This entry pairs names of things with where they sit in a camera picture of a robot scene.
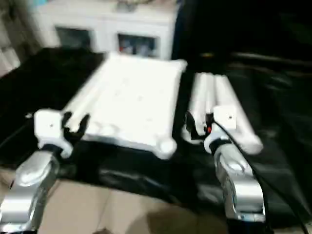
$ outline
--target tiled floor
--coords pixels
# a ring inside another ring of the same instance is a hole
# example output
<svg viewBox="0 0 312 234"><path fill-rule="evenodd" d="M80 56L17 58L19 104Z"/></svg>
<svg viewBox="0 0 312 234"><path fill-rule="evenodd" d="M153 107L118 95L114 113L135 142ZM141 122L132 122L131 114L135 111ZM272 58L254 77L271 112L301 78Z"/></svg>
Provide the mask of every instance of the tiled floor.
<svg viewBox="0 0 312 234"><path fill-rule="evenodd" d="M10 184L13 173L1 170L0 174L5 183ZM0 201L5 191L7 187L0 184ZM103 229L112 234L227 233L224 222L214 215L197 216L146 196L69 181L58 182L48 199L39 234L92 234ZM291 229L276 233L301 232Z"/></svg>

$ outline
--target white foam block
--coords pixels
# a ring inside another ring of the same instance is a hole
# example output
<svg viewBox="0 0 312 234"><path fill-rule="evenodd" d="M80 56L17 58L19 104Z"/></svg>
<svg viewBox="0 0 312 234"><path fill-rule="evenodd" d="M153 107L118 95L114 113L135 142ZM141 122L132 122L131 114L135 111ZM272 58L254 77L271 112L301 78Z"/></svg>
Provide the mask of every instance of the white foam block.
<svg viewBox="0 0 312 234"><path fill-rule="evenodd" d="M171 139L179 81L186 62L112 53L65 108L77 130L90 114L85 139L155 151Z"/></svg>

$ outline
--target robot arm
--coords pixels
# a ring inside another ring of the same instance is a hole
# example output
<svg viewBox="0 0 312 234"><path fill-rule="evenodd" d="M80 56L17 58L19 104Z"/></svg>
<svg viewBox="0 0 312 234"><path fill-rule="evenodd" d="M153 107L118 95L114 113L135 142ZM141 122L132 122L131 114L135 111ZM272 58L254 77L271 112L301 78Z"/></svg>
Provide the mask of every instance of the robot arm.
<svg viewBox="0 0 312 234"><path fill-rule="evenodd" d="M57 179L59 159L68 158L73 150L64 137L66 118L67 114L53 110L35 113L39 150L16 170L15 180L0 206L0 233L36 233L39 229L48 192Z"/></svg>
<svg viewBox="0 0 312 234"><path fill-rule="evenodd" d="M215 123L204 147L214 156L229 232L266 233L263 192L244 156Z"/></svg>
<svg viewBox="0 0 312 234"><path fill-rule="evenodd" d="M0 206L1 232L39 229L47 194L57 179L59 153L60 148L45 145L16 170L14 183Z"/></svg>

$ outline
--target black table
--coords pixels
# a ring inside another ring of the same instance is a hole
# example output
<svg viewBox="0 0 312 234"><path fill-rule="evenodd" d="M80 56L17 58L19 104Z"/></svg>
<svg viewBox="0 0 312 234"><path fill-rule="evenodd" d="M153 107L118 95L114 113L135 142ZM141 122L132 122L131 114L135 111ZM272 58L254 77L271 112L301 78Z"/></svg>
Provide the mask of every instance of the black table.
<svg viewBox="0 0 312 234"><path fill-rule="evenodd" d="M43 49L0 79L0 163L15 169L37 148L33 120L40 108L61 110L103 61L102 54L83 50ZM264 144L249 160L276 189L290 197L304 220L310 219L312 197L312 75L280 68L225 63L239 100ZM204 66L202 71L210 71ZM222 190L214 160L203 147L182 140L180 130L193 83L187 70L180 83L173 137L177 151L168 161L150 152L84 142L62 162L61 177L148 195L194 212L223 215ZM296 223L288 205L269 187L268 214L275 227Z"/></svg>

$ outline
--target white cabinet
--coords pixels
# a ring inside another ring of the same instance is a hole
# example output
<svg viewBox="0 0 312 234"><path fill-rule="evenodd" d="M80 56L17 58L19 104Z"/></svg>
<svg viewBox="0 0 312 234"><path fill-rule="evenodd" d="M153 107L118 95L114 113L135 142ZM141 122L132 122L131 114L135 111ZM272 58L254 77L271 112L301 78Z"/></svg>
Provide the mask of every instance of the white cabinet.
<svg viewBox="0 0 312 234"><path fill-rule="evenodd" d="M53 0L32 12L43 47L84 47L94 52L170 59L176 6L139 5L119 12L114 0Z"/></svg>
<svg viewBox="0 0 312 234"><path fill-rule="evenodd" d="M68 30L79 37L79 32L89 39L90 49L94 52L107 51L105 21L78 16L60 16L52 14L36 14L40 39L44 47L59 47L62 45L62 30Z"/></svg>

